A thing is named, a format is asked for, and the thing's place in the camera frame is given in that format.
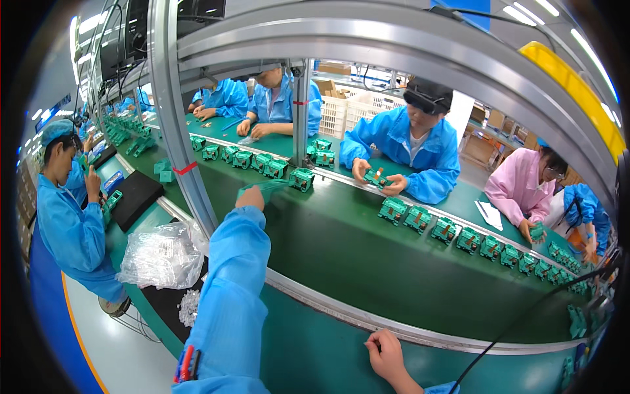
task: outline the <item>plastic sheet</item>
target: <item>plastic sheet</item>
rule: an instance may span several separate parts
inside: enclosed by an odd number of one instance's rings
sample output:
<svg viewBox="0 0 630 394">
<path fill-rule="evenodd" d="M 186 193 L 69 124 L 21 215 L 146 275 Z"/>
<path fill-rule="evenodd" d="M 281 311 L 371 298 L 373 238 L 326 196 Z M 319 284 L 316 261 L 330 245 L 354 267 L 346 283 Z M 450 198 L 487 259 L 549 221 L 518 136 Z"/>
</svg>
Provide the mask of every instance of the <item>plastic sheet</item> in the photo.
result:
<svg viewBox="0 0 630 394">
<path fill-rule="evenodd" d="M 269 202 L 269 199 L 272 198 L 272 193 L 276 192 L 278 190 L 280 190 L 283 187 L 289 187 L 293 184 L 293 182 L 291 182 L 290 180 L 284 180 L 284 179 L 273 179 L 273 180 L 268 180 L 265 182 L 259 182 L 259 183 L 252 183 L 251 185 L 247 185 L 243 188 L 240 188 L 238 190 L 238 193 L 236 195 L 236 199 L 238 200 L 239 197 L 245 193 L 245 190 L 249 189 L 250 187 L 253 187 L 255 185 L 257 185 L 260 188 L 260 192 L 263 195 L 263 199 L 265 200 L 265 203 Z"/>
<path fill-rule="evenodd" d="M 203 253 L 191 240 L 188 226 L 175 222 L 151 233 L 130 234 L 116 279 L 158 289 L 186 289 L 197 282 L 202 265 Z"/>
</svg>

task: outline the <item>clear plastic bag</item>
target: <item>clear plastic bag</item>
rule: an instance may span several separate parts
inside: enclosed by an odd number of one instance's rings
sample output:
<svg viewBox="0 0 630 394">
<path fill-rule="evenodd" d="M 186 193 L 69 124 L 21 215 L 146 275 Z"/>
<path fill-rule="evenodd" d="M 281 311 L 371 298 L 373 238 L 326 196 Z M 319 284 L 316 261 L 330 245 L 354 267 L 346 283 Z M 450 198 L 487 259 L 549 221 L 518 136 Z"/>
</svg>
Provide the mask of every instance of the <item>clear plastic bag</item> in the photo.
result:
<svg viewBox="0 0 630 394">
<path fill-rule="evenodd" d="M 116 279 L 158 289 L 186 289 L 197 282 L 202 265 L 203 253 L 191 240 L 188 226 L 175 222 L 151 233 L 130 234 Z"/>
</svg>

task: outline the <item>hand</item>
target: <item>hand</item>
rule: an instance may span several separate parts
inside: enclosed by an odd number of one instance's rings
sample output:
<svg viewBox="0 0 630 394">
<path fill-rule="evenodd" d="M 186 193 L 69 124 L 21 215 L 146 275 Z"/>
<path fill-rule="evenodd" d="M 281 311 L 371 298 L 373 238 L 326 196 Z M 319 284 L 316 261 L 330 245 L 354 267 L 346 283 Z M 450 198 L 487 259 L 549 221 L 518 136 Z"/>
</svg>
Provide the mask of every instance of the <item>hand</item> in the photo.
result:
<svg viewBox="0 0 630 394">
<path fill-rule="evenodd" d="M 251 130 L 252 138 L 262 138 L 268 136 L 273 132 L 273 124 L 271 123 L 259 123 Z"/>
<path fill-rule="evenodd" d="M 206 119 L 209 119 L 213 116 L 217 115 L 217 109 L 216 108 L 208 108 L 206 110 L 201 110 L 199 112 L 197 112 L 197 117 L 199 119 L 201 119 L 201 121 L 203 122 Z"/>
<path fill-rule="evenodd" d="M 251 127 L 251 119 L 245 119 L 238 126 L 236 126 L 236 134 L 241 137 L 249 134 L 249 128 Z"/>
<path fill-rule="evenodd" d="M 373 332 L 364 345 L 370 352 L 374 372 L 392 385 L 397 393 L 423 393 L 404 367 L 400 341 L 388 329 Z"/>
<path fill-rule="evenodd" d="M 199 114 L 199 112 L 205 110 L 205 105 L 200 105 L 199 107 L 195 108 L 193 110 L 193 115 L 195 116 L 195 118 L 197 117 L 197 115 Z"/>
<path fill-rule="evenodd" d="M 382 191 L 384 195 L 400 194 L 400 192 L 402 192 L 404 188 L 407 187 L 407 178 L 405 178 L 404 176 L 400 174 L 389 175 L 386 178 L 387 180 L 393 181 L 394 183 L 392 183 L 390 186 L 385 186 L 383 188 Z"/>
<path fill-rule="evenodd" d="M 372 166 L 370 166 L 370 163 L 368 163 L 365 159 L 355 158 L 352 161 L 352 175 L 359 183 L 364 185 L 367 184 L 367 182 L 363 180 L 363 177 L 365 176 L 365 171 L 368 168 L 372 168 Z"/>
<path fill-rule="evenodd" d="M 529 228 L 535 226 L 536 225 L 534 223 L 525 218 L 523 218 L 523 220 L 521 220 L 520 224 L 518 225 L 518 230 L 521 234 L 523 234 L 523 238 L 525 238 L 525 240 L 529 243 L 534 243 L 534 241 L 532 241 L 532 236 L 529 234 Z"/>
<path fill-rule="evenodd" d="M 263 194 L 260 192 L 258 186 L 252 186 L 245 190 L 238 200 L 236 200 L 236 207 L 241 208 L 245 206 L 255 206 L 262 212 L 265 209 L 265 200 Z"/>
<path fill-rule="evenodd" d="M 94 166 L 90 166 L 89 173 L 85 175 L 85 189 L 88 191 L 88 202 L 100 202 L 101 177 L 94 172 Z"/>
</svg>

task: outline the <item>blue lab coat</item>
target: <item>blue lab coat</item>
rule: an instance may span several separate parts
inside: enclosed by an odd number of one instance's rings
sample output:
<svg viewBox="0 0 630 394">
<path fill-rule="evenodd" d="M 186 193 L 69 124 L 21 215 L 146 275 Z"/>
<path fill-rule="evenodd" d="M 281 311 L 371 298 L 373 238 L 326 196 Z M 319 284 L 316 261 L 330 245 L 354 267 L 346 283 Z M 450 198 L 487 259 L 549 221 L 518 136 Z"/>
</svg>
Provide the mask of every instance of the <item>blue lab coat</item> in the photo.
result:
<svg viewBox="0 0 630 394">
<path fill-rule="evenodd" d="M 97 202 L 81 210 L 63 187 L 39 174 L 37 223 L 43 244 L 59 268 L 87 290 L 111 302 L 125 294 L 105 253 L 103 212 Z"/>
<path fill-rule="evenodd" d="M 210 237 L 208 279 L 184 344 L 184 352 L 201 351 L 198 380 L 173 385 L 173 393 L 269 392 L 259 379 L 267 316 L 259 296 L 272 247 L 265 222 L 256 207 L 235 208 Z"/>
<path fill-rule="evenodd" d="M 229 78 L 219 81 L 215 91 L 203 89 L 203 105 L 216 108 L 217 116 L 242 118 L 247 114 L 247 85 Z"/>
<path fill-rule="evenodd" d="M 571 206 L 573 199 L 576 199 L 580 205 L 582 215 L 578 212 L 575 204 Z M 577 227 L 582 223 L 593 223 L 595 232 L 597 233 L 597 255 L 603 256 L 608 246 L 608 232 L 610 231 L 610 218 L 602 207 L 602 203 L 593 193 L 588 185 L 578 183 L 577 185 L 569 185 L 564 188 L 564 210 L 567 211 L 564 220 L 571 227 Z"/>
<path fill-rule="evenodd" d="M 407 193 L 419 201 L 437 204 L 453 190 L 459 176 L 457 132 L 442 119 L 429 131 L 413 162 L 409 135 L 407 107 L 381 112 L 372 120 L 360 119 L 352 131 L 345 132 L 339 162 L 351 170 L 355 158 L 370 159 L 370 145 L 374 143 L 392 161 L 420 170 L 405 176 Z"/>
<path fill-rule="evenodd" d="M 280 94 L 273 103 L 271 113 L 272 90 L 257 84 L 254 88 L 254 98 L 251 101 L 249 110 L 257 114 L 258 121 L 262 123 L 293 123 L 293 89 L 289 81 L 293 82 L 293 77 L 285 74 L 280 85 Z M 319 121 L 321 120 L 321 94 L 317 84 L 311 81 L 309 88 L 309 124 L 308 135 L 311 137 L 319 131 Z"/>
</svg>

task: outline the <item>vertical metal post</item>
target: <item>vertical metal post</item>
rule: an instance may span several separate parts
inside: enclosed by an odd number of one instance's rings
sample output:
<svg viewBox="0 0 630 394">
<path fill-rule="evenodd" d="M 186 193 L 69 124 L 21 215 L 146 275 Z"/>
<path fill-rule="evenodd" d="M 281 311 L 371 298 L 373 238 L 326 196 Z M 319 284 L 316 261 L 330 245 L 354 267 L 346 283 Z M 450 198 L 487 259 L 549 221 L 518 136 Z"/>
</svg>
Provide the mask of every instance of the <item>vertical metal post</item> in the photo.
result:
<svg viewBox="0 0 630 394">
<path fill-rule="evenodd" d="M 157 119 L 168 158 L 177 174 L 181 191 L 197 223 L 208 238 L 217 227 L 217 217 L 203 186 L 190 145 L 182 108 L 177 62 L 177 2 L 149 0 L 147 62 Z"/>
<path fill-rule="evenodd" d="M 302 167 L 306 157 L 309 126 L 309 86 L 313 59 L 304 59 L 304 67 L 294 69 L 293 80 L 293 157 L 291 163 Z"/>
</svg>

